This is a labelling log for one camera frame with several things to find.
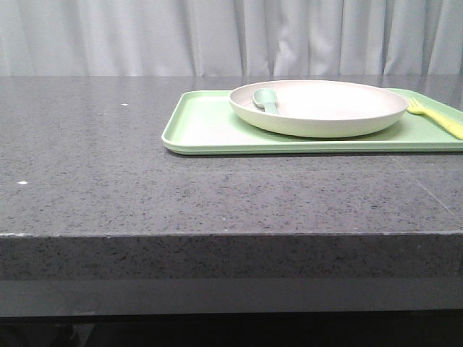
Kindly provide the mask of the yellow plastic fork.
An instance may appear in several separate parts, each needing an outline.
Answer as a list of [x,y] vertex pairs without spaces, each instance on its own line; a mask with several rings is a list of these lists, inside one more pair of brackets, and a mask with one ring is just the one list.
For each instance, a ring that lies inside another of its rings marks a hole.
[[419,116],[427,116],[429,119],[437,123],[440,127],[446,130],[449,134],[455,138],[462,140],[462,123],[443,115],[431,108],[424,107],[423,104],[419,103],[415,98],[408,99],[407,110],[409,113]]

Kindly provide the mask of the white round plate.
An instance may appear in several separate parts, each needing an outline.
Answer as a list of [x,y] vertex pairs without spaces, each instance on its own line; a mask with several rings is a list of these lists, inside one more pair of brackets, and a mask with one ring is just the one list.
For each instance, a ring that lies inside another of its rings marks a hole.
[[[277,114],[254,103],[256,90],[276,93]],[[380,87],[329,80],[279,80],[238,87],[229,103],[255,127],[298,137],[356,137],[395,124],[407,110],[404,97]]]

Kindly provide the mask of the grey pleated curtain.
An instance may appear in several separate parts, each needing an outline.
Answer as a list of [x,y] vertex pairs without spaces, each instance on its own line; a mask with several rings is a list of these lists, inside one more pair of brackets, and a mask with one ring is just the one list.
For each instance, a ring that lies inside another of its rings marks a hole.
[[3,1],[4,76],[461,74],[460,1]]

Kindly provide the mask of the pale green plastic spoon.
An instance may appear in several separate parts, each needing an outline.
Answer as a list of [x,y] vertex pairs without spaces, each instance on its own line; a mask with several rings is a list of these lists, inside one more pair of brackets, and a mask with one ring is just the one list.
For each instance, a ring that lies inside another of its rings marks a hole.
[[278,114],[277,95],[273,89],[260,88],[252,95],[252,101],[266,113]]

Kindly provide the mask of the light green serving tray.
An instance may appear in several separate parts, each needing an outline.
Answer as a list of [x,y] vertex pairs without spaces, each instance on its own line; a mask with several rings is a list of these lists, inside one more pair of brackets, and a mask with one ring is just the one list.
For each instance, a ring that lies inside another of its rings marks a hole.
[[183,94],[161,139],[170,151],[183,155],[462,151],[461,140],[430,119],[410,113],[380,132],[340,140],[268,132],[249,125],[233,112],[227,90]]

